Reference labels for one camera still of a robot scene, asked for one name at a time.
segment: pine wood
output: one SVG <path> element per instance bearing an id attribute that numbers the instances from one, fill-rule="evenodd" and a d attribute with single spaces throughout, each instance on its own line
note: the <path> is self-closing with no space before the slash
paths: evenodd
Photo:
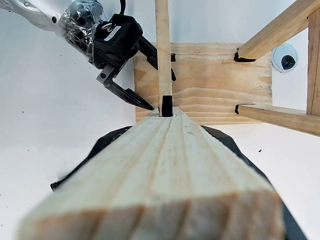
<path id="1" fill-rule="evenodd" d="M 239 49 L 239 57 L 258 59 L 308 27 L 320 0 L 297 0 Z"/>
<path id="2" fill-rule="evenodd" d="M 168 0 L 155 0 L 155 18 L 158 58 L 159 109 L 160 116 L 162 117 L 163 96 L 172 96 Z"/>
<path id="3" fill-rule="evenodd" d="M 240 105 L 238 112 L 240 116 L 320 136 L 320 117 L 308 115 L 306 111 L 276 106 Z"/>
<path id="4" fill-rule="evenodd" d="M 320 116 L 320 9 L 309 16 L 307 114 Z"/>
<path id="5" fill-rule="evenodd" d="M 240 104 L 272 105 L 271 54 L 256 62 L 234 61 L 237 43 L 172 43 L 173 105 L 200 125 L 257 123 L 238 116 Z M 159 105 L 157 71 L 141 54 L 134 58 L 135 91 L 155 108 Z M 136 120 L 149 113 L 136 108 Z"/>
<path id="6" fill-rule="evenodd" d="M 178 108 L 156 109 L 22 222 L 19 240 L 282 240 L 263 178 Z"/>

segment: wooden beam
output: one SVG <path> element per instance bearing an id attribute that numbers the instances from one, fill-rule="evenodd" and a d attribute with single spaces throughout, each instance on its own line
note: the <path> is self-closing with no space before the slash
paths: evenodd
<path id="1" fill-rule="evenodd" d="M 282 202 L 191 121 L 153 111 L 22 222 L 19 240 L 282 240 Z"/>
<path id="2" fill-rule="evenodd" d="M 234 61 L 238 43 L 173 42 L 173 106 L 199 125 L 248 124 L 258 121 L 239 116 L 235 106 L 272 105 L 271 54 L 255 62 Z M 154 108 L 159 106 L 158 73 L 138 54 L 134 57 L 134 89 Z M 136 108 L 136 120 L 150 111 Z"/>
<path id="3" fill-rule="evenodd" d="M 173 104 L 168 0 L 155 0 L 155 18 L 160 116 L 171 117 Z"/>
<path id="4" fill-rule="evenodd" d="M 297 0 L 257 35 L 245 43 L 239 58 L 258 59 L 308 27 L 308 16 L 320 7 L 320 0 Z"/>
<path id="5" fill-rule="evenodd" d="M 320 117 L 306 111 L 264 105 L 240 105 L 237 111 L 243 117 L 320 136 Z"/>
<path id="6" fill-rule="evenodd" d="M 320 9 L 309 16 L 309 64 L 307 110 L 320 116 Z"/>

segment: wooden stick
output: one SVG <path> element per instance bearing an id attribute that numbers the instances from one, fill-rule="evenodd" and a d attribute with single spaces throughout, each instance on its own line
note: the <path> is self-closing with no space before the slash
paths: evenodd
<path id="1" fill-rule="evenodd" d="M 171 42 L 168 0 L 155 0 L 155 18 L 160 116 L 172 117 Z"/>
<path id="2" fill-rule="evenodd" d="M 23 221 L 19 240 L 282 240 L 274 189 L 180 109 L 153 111 Z"/>
<path id="3" fill-rule="evenodd" d="M 320 136 L 320 117 L 308 115 L 302 110 L 267 105 L 240 105 L 237 111 L 242 117 Z"/>
<path id="4" fill-rule="evenodd" d="M 309 65 L 307 110 L 320 116 L 320 9 L 309 16 Z"/>
<path id="5" fill-rule="evenodd" d="M 297 0 L 238 51 L 239 58 L 258 59 L 308 27 L 308 16 L 320 0 Z"/>

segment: plywood panel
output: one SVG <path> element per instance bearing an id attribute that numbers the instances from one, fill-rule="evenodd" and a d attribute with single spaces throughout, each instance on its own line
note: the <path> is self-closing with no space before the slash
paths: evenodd
<path id="1" fill-rule="evenodd" d="M 234 61 L 241 44 L 172 43 L 176 54 L 172 68 L 177 81 L 172 83 L 173 105 L 180 107 L 200 125 L 257 123 L 238 116 L 236 105 L 272 104 L 271 55 L 256 62 Z M 143 55 L 134 58 L 135 91 L 158 107 L 157 71 Z M 150 111 L 136 108 L 140 121 Z"/>

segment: white wall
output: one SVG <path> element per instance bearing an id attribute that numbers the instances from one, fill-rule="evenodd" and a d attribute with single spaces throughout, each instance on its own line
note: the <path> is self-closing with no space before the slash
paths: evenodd
<path id="1" fill-rule="evenodd" d="M 154 1 L 127 2 L 126 13 L 155 41 Z M 292 2 L 171 0 L 171 39 L 246 42 Z M 120 10 L 118 0 L 101 3 L 109 17 Z M 104 89 L 95 80 L 99 71 L 53 33 L 4 10 L 0 27 L 0 239 L 11 240 L 19 219 L 51 192 L 49 184 L 83 160 L 99 137 L 133 125 L 135 109 Z M 300 54 L 293 72 L 273 72 L 276 106 L 306 108 L 307 39 L 304 31 L 291 40 Z M 133 86 L 132 62 L 117 81 Z M 319 239 L 320 138 L 268 124 L 217 128 L 265 171 L 309 239 Z"/>

